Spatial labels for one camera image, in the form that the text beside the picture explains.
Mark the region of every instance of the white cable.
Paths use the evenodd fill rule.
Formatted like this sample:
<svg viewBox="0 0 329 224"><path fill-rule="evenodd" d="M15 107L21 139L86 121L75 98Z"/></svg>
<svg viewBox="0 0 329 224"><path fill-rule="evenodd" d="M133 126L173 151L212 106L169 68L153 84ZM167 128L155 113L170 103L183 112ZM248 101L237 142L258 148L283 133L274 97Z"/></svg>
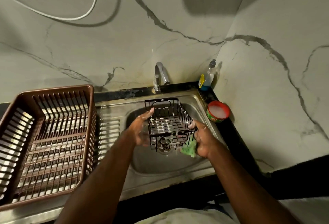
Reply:
<svg viewBox="0 0 329 224"><path fill-rule="evenodd" d="M32 10L34 11L35 13L38 13L40 15L43 15L43 16L46 16L46 17L49 17L49 18L52 18L52 19L57 19L57 20L62 20L62 21L76 21L76 20L80 20L82 18L85 18L87 15L89 15L91 13L91 11L93 11L94 7L95 7L95 4L96 4L96 1L97 0L94 0L93 1L93 4L92 6L90 7L90 9L82 16L79 16L79 17L75 17L75 18L63 18L63 17L57 17L57 16L52 16L52 15L49 15L49 14L46 14L46 13L43 13L39 10L36 10L36 9L33 9L25 4L23 4L22 2L18 1L18 0L13 0L14 2L17 2L19 5L29 9L29 10Z"/></svg>

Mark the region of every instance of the human hand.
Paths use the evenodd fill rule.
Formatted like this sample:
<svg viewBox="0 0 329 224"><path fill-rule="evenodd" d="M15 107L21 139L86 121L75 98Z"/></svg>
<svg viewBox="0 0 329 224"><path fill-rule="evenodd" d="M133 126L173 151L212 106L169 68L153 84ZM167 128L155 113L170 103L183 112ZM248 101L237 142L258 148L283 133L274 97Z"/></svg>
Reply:
<svg viewBox="0 0 329 224"><path fill-rule="evenodd" d="M193 120L188 128L193 129L195 126L198 128L194 133L194 138L198 142L197 153L201 157L208 158L209 152L214 150L219 142L204 123Z"/></svg>
<svg viewBox="0 0 329 224"><path fill-rule="evenodd" d="M133 135L136 145L147 146L148 143L148 133L143 132L143 127L145 125L145 120L147 120L154 113L154 108L148 112L139 115L128 127L128 131Z"/></svg>

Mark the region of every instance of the chrome faucet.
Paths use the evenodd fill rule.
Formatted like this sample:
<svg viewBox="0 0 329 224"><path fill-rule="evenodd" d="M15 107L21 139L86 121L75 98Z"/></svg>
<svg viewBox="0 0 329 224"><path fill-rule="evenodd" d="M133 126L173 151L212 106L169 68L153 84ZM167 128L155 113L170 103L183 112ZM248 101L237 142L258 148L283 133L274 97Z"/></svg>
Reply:
<svg viewBox="0 0 329 224"><path fill-rule="evenodd" d="M154 71L154 81L153 81L153 90L154 94L160 94L160 76L162 77L162 81L164 85L170 84L169 77L167 75L166 69L163 67L162 62L157 62L155 64L155 71Z"/></svg>

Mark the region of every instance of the dish rack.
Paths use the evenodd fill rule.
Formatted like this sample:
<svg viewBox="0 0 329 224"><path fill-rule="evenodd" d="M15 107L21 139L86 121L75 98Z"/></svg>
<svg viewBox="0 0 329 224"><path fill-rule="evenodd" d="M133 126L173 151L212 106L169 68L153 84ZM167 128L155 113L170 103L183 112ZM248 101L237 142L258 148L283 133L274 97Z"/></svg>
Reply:
<svg viewBox="0 0 329 224"><path fill-rule="evenodd" d="M184 143L189 145L197 129L188 129L192 118L183 104L177 98L146 100L146 111L152 107L154 114L147 120L151 149L166 151Z"/></svg>
<svg viewBox="0 0 329 224"><path fill-rule="evenodd" d="M91 85L20 93L0 121L0 211L72 192L91 173Z"/></svg>

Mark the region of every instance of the dish soap bottle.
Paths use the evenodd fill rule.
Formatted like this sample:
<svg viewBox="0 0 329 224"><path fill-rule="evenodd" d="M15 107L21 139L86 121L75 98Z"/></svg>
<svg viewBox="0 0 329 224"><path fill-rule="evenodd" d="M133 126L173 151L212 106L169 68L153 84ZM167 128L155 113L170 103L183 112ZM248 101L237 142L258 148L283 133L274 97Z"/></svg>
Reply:
<svg viewBox="0 0 329 224"><path fill-rule="evenodd" d="M206 74L201 74L199 80L199 88L202 91L207 91L210 88L212 80L214 79L214 67L216 66L216 60L212 60L209 64L209 68Z"/></svg>

